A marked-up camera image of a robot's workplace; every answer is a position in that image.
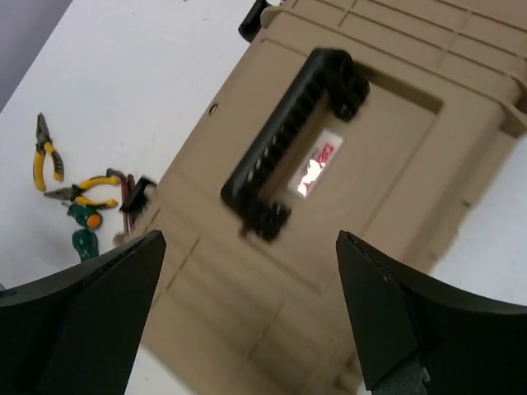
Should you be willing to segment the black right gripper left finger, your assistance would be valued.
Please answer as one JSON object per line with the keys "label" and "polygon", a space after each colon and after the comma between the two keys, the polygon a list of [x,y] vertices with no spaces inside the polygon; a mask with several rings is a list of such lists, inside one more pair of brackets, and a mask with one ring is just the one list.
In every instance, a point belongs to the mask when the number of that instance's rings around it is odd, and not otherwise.
{"label": "black right gripper left finger", "polygon": [[123,394],[166,251],[150,231],[1,292],[3,394]]}

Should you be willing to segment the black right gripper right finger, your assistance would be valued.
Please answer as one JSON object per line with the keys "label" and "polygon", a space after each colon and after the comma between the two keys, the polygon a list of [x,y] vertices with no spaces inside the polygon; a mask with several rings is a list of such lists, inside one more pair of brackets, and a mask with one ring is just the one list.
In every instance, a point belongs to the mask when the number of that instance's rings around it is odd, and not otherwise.
{"label": "black right gripper right finger", "polygon": [[525,393],[524,306],[438,281],[347,231],[336,252],[368,391]]}

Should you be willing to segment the tan plastic toolbox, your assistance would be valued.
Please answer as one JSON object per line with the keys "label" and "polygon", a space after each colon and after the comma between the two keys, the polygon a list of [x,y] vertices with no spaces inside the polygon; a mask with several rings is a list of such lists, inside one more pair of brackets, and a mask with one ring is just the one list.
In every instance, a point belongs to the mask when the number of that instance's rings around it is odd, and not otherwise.
{"label": "tan plastic toolbox", "polygon": [[526,132],[523,1],[286,1],[135,233],[166,255],[143,345],[196,394],[353,394],[347,231],[419,271]]}

